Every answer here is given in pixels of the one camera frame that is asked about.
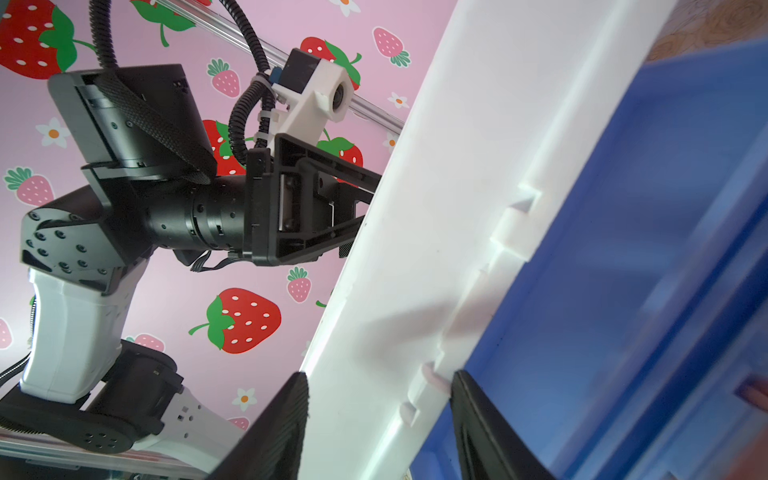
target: black bracket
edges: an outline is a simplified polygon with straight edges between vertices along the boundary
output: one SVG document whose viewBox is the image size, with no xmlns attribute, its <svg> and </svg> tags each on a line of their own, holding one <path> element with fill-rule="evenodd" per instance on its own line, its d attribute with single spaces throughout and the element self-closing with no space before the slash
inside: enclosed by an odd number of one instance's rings
<svg viewBox="0 0 768 480">
<path fill-rule="evenodd" d="M 256 265 L 311 262 L 355 239 L 381 176 L 289 135 L 248 152 L 243 258 Z"/>
</svg>

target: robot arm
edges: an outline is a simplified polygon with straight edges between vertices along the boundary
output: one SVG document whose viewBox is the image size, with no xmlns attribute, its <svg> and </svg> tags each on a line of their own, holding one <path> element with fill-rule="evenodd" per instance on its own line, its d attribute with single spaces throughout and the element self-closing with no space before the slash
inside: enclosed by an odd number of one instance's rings
<svg viewBox="0 0 768 480">
<path fill-rule="evenodd" d="M 313 261 L 354 240 L 355 206 L 371 201 L 380 177 L 313 146 L 328 120 L 343 119 L 353 88 L 342 67 L 299 50 L 273 85 L 290 109 L 272 115 L 271 148 L 248 151 L 246 175 L 207 185 L 186 180 L 189 165 L 102 94 L 102 73 L 49 81 L 89 185 L 23 220 L 38 307 L 30 359 L 0 400 L 0 421 L 93 452 L 151 450 L 211 472 L 243 432 L 194 398 L 169 356 L 121 340 L 152 253 L 173 250 L 187 266 L 210 250 L 228 252 L 224 265 Z M 180 65 L 122 68 L 121 78 L 210 148 Z"/>
</svg>

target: camera lens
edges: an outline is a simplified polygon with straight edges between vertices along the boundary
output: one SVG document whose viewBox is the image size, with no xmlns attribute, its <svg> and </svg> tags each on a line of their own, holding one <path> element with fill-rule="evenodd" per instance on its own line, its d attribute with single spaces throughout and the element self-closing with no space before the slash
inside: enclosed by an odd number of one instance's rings
<svg viewBox="0 0 768 480">
<path fill-rule="evenodd" d="M 344 100 L 344 85 L 339 84 L 338 87 L 336 87 L 336 93 L 333 94 L 333 111 L 339 110 L 339 107 L 341 107 L 341 102 Z"/>
</svg>

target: blue plastic bin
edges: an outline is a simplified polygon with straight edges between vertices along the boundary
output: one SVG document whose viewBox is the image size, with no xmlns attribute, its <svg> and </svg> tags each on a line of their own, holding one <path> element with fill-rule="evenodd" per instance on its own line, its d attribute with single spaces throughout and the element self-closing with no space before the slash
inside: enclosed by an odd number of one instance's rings
<svg viewBox="0 0 768 480">
<path fill-rule="evenodd" d="M 768 41 L 643 67 L 467 370 L 558 478 L 722 478 L 768 425 Z M 449 409 L 414 480 L 458 480 Z"/>
</svg>

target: strawberry wallpaper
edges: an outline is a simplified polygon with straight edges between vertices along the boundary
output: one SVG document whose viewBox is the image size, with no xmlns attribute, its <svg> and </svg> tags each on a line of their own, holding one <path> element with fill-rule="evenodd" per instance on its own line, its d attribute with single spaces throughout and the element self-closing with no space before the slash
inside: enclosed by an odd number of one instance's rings
<svg viewBox="0 0 768 480">
<path fill-rule="evenodd" d="M 349 22 L 357 21 L 353 15 L 361 15 L 356 13 L 355 5 L 359 5 L 358 10 L 364 8 L 362 0 L 357 4 L 351 0 L 313 3 L 332 8 L 328 15 Z M 348 18 L 343 15 L 344 7 Z M 218 174 L 243 174 L 232 155 L 226 123 L 244 89 L 243 82 L 256 72 L 253 59 L 154 0 L 114 0 L 112 11 L 113 18 L 120 19 L 113 24 L 120 64 L 181 63 L 214 148 Z M 255 13 L 250 13 L 254 27 L 267 41 L 273 41 L 272 30 L 262 32 L 261 27 L 266 23 L 264 18 L 278 17 Z M 402 71 L 417 71 L 413 65 L 418 65 L 423 75 L 429 56 L 418 49 L 418 42 L 410 38 L 396 40 L 395 32 L 382 31 L 384 45 L 389 42 L 389 46 L 382 46 L 379 53 L 372 29 L 365 38 L 370 45 L 362 45 L 347 41 L 345 35 L 331 35 L 333 29 L 317 28 L 326 22 L 313 17 L 310 10 L 297 14 L 296 21 L 289 24 L 273 22 L 291 25 L 294 31 L 292 44 L 283 45 L 286 50 L 303 46 L 333 58 L 343 64 L 361 91 L 369 84 L 372 91 L 377 91 L 372 85 L 378 81 L 382 86 L 374 100 L 379 105 L 391 105 L 390 111 L 403 112 L 401 117 L 405 117 L 418 82 L 387 82 L 377 79 L 373 71 L 358 71 L 357 67 L 374 59 L 373 49 L 379 56 L 376 60 L 392 69 L 393 78 Z M 343 47 L 320 37 L 303 41 L 311 35 L 326 34 Z M 34 290 L 27 281 L 27 269 L 18 259 L 22 217 L 33 206 L 86 184 L 79 170 L 84 160 L 48 95 L 45 80 L 61 71 L 96 68 L 90 41 L 87 2 L 10 0 L 0 18 L 3 369 L 30 348 L 28 318 Z M 414 43 L 416 49 L 409 50 Z M 410 55 L 414 59 L 409 63 Z M 255 118 L 247 130 L 257 130 Z M 361 166 L 364 157 L 365 167 L 379 173 L 384 171 L 396 142 L 396 135 L 354 114 L 348 114 L 340 124 L 328 124 L 318 138 L 318 146 L 324 151 Z M 209 262 L 221 258 L 223 253 L 215 253 Z M 185 385 L 198 398 L 246 429 L 289 374 L 299 368 L 343 264 L 344 260 L 333 251 L 316 262 L 299 266 L 259 268 L 235 263 L 222 270 L 192 273 L 178 263 L 172 252 L 158 250 L 139 283 L 123 336 L 171 355 Z M 12 383 L 6 384 L 0 394 L 5 394 Z"/>
<path fill-rule="evenodd" d="M 240 6 L 249 18 L 264 19 L 254 28 L 270 44 L 342 65 L 360 96 L 405 120 L 456 0 L 243 0 Z M 219 2 L 210 8 L 229 18 Z M 467 60 L 456 58 L 457 67 Z"/>
</svg>

